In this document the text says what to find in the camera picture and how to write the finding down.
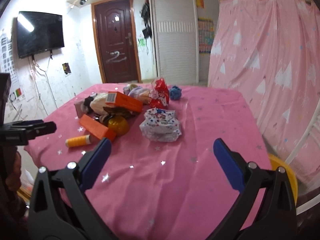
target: yellow ball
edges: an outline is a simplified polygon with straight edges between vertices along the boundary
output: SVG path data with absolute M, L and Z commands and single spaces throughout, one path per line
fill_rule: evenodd
M 125 135 L 130 130 L 127 120 L 119 115 L 108 121 L 108 128 L 116 132 L 117 136 Z

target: pile of objects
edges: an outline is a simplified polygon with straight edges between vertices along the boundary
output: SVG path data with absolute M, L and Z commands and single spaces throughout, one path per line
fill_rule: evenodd
M 152 141 L 173 142 L 182 134 L 180 122 L 175 111 L 167 110 L 169 99 L 179 100 L 181 89 L 173 86 L 168 89 L 163 78 L 153 82 L 153 88 L 142 88 L 135 84 L 124 87 L 123 93 L 109 91 L 92 94 L 75 103 L 80 124 L 90 132 L 89 135 L 66 140 L 67 147 L 77 147 L 92 143 L 92 136 L 114 141 L 117 136 L 125 135 L 130 126 L 127 119 L 143 111 L 143 105 L 149 105 L 140 130 Z

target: green drawing on wall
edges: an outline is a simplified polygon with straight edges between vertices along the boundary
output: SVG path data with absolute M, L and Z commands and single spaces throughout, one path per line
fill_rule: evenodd
M 138 39 L 138 42 L 139 42 L 139 44 L 138 44 L 139 47 L 146 46 L 146 39 L 144 39 L 144 38 Z

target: orange box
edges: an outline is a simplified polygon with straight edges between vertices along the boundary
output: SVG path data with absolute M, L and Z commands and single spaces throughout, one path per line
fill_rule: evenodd
M 93 120 L 91 117 L 84 114 L 80 119 L 80 124 L 89 131 L 92 135 L 102 140 L 102 138 L 108 138 L 110 141 L 114 141 L 116 133 L 104 126 L 103 124 Z
M 108 92 L 108 96 L 106 98 L 107 106 L 119 106 L 124 107 L 130 111 L 142 112 L 143 103 L 139 100 L 129 97 L 120 92 Z

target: pink curtain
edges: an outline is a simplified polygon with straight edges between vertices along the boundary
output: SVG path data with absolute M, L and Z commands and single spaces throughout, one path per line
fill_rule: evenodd
M 301 0 L 220 4 L 208 86 L 242 92 L 260 132 L 283 160 L 305 132 L 319 101 L 319 23 L 318 8 Z M 320 176 L 320 149 L 312 138 L 291 167 L 306 184 Z

